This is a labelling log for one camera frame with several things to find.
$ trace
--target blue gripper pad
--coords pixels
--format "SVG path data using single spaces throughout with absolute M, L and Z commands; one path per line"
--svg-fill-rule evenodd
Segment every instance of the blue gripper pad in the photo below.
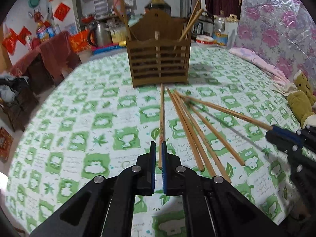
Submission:
M 161 160 L 162 160 L 162 189 L 163 193 L 166 194 L 167 191 L 167 144 L 165 141 L 162 142 L 162 148 L 161 148 Z
M 155 192 L 155 176 L 156 176 L 156 143 L 150 143 L 150 162 L 151 162 L 151 191 Z
M 303 142 L 297 136 L 296 133 L 293 133 L 293 132 L 291 132 L 289 130 L 280 128 L 280 127 L 278 127 L 276 125 L 273 125 L 272 130 L 274 132 L 278 133 L 279 135 L 284 136 L 285 138 L 291 139 L 293 141 L 293 143 L 296 144 L 297 146 L 299 146 L 299 147 L 303 147 L 304 146 Z

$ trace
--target screw head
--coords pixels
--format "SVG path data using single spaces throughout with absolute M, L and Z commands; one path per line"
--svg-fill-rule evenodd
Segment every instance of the screw head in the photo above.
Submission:
M 297 168 L 296 168 L 296 171 L 299 173 L 301 172 L 303 169 L 303 166 L 302 165 L 298 165 Z
M 103 176 L 97 175 L 95 178 L 93 178 L 93 181 L 95 183 L 102 183 L 104 180 Z
M 184 166 L 177 166 L 176 171 L 179 173 L 183 173 L 185 171 L 185 167 Z
M 217 175 L 216 177 L 214 177 L 213 180 L 214 180 L 215 183 L 222 183 L 222 182 L 224 182 L 223 177 L 221 177 L 221 176 L 219 176 L 219 175 Z
M 133 172 L 139 172 L 139 171 L 141 171 L 141 170 L 142 170 L 142 167 L 141 167 L 141 166 L 134 165 L 134 166 L 132 167 L 132 171 L 133 171 Z

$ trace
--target stainless steel kettle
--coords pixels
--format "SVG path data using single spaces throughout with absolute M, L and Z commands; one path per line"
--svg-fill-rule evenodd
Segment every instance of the stainless steel kettle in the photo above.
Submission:
M 96 43 L 91 42 L 91 34 L 93 32 Z M 111 33 L 106 29 L 104 22 L 97 23 L 97 25 L 90 30 L 87 40 L 88 43 L 94 47 L 103 47 L 112 43 Z

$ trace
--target floral fabric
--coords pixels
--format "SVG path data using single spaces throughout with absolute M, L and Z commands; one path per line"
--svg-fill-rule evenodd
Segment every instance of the floral fabric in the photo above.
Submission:
M 243 0 L 234 46 L 253 50 L 290 81 L 301 69 L 316 87 L 316 25 L 300 0 Z

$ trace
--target green and white tablecloth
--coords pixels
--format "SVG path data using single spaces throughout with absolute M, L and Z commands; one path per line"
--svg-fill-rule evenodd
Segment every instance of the green and white tablecloth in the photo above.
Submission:
M 286 99 L 268 88 L 270 78 L 224 49 L 192 48 L 189 83 L 175 87 L 268 124 L 299 128 Z M 298 199 L 289 181 L 286 155 L 266 141 L 265 130 L 203 109 L 210 113 L 204 116 L 245 160 L 245 166 L 240 166 L 198 121 L 232 185 L 279 224 Z M 138 155 L 149 151 L 151 141 L 158 143 L 159 111 L 160 88 L 133 89 L 126 53 L 78 67 L 45 101 L 24 132 L 9 171 L 6 206 L 31 232 L 94 176 L 119 175 L 135 164 Z M 197 171 L 167 92 L 165 114 L 168 151 Z M 197 173 L 209 177 L 207 171 Z M 186 236 L 182 198 L 163 194 L 158 168 L 155 194 L 136 197 L 132 236 Z

